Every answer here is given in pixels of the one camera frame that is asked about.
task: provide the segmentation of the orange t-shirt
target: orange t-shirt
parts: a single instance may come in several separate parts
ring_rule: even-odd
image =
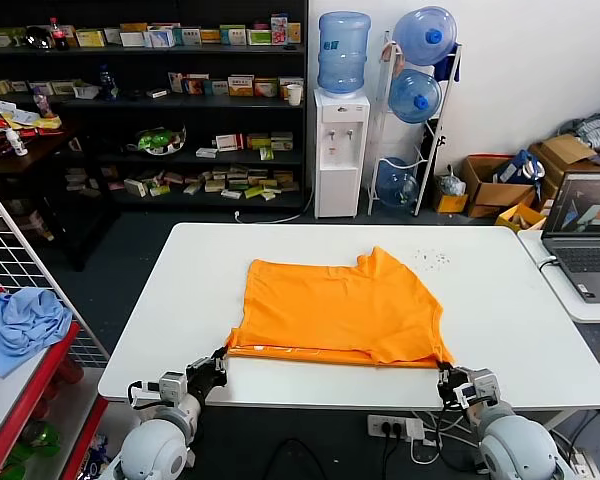
[[[354,365],[436,367],[453,362],[440,335],[442,307],[381,248],[356,267],[255,260],[244,319],[230,355]]]

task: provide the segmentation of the white wall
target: white wall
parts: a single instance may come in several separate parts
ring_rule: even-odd
[[[438,171],[471,153],[517,152],[566,120],[600,111],[600,0],[310,0],[309,87],[318,76],[320,15],[371,17],[365,91],[372,100],[383,32],[426,5],[452,13],[464,45]],[[385,131],[383,155],[413,150],[413,127],[394,118]]]

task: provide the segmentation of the laptop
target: laptop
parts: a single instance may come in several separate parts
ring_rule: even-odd
[[[587,303],[600,303],[600,173],[566,173],[542,243]]]

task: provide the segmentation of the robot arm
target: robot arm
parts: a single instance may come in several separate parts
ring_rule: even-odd
[[[160,393],[161,406],[153,419],[127,435],[120,453],[100,478],[175,480],[185,466],[192,467],[195,455],[189,445],[207,395],[214,387],[227,384],[225,354],[226,348],[216,350],[211,357],[189,365],[186,373],[167,372],[157,385],[152,384],[150,388]]]
[[[490,370],[442,365],[438,392],[445,408],[460,407],[466,414],[493,480],[576,480],[549,432],[500,398]]]

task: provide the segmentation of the water bottle rack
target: water bottle rack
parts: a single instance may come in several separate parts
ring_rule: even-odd
[[[391,88],[391,81],[393,80],[393,70],[398,57],[402,55],[402,53],[400,52],[400,47],[396,44],[396,42],[390,40],[389,31],[385,31],[384,40],[385,41],[382,47],[382,52],[380,53],[380,77],[378,79],[376,101],[374,104],[373,111],[371,113],[371,121],[369,124],[369,141],[366,150],[367,159],[373,160],[373,176],[371,178],[371,183],[367,187],[367,194],[369,195],[369,207],[367,209],[367,215],[371,215],[371,212],[373,211],[373,202],[378,200],[378,195],[376,194],[376,181],[378,177],[378,166],[380,165],[380,162],[388,163],[392,167],[397,168],[399,170],[409,170],[411,168],[416,168],[422,163],[425,163],[426,166],[424,176],[422,177],[420,191],[418,192],[418,201],[416,202],[416,206],[413,210],[413,215],[418,216],[418,213],[420,213],[420,207],[422,206],[422,198],[424,197],[424,190],[427,185],[427,180],[429,178],[429,174],[431,173],[431,165],[433,163],[433,159],[436,156],[438,147],[442,145],[445,140],[445,137],[443,135],[445,113],[447,110],[449,97],[451,96],[451,91],[453,90],[453,85],[456,83],[454,78],[456,72],[458,71],[458,66],[460,65],[460,57],[462,56],[462,45],[458,44],[456,53],[449,54],[449,57],[454,57],[453,65],[449,74],[449,80],[444,82],[446,84],[445,86],[441,85],[441,88],[443,89],[443,100],[439,110],[440,113],[437,116],[438,124],[436,126],[435,131],[429,126],[429,123],[424,122],[425,128],[429,130],[429,133],[433,136],[433,141],[431,142],[431,148],[429,150],[427,158],[425,158],[422,155],[420,148],[417,145],[414,145],[413,148],[416,151],[417,160],[412,165],[399,166],[391,163],[386,158],[380,156],[380,147],[384,136],[384,125],[386,116],[388,113],[392,113],[389,109],[389,90]]]

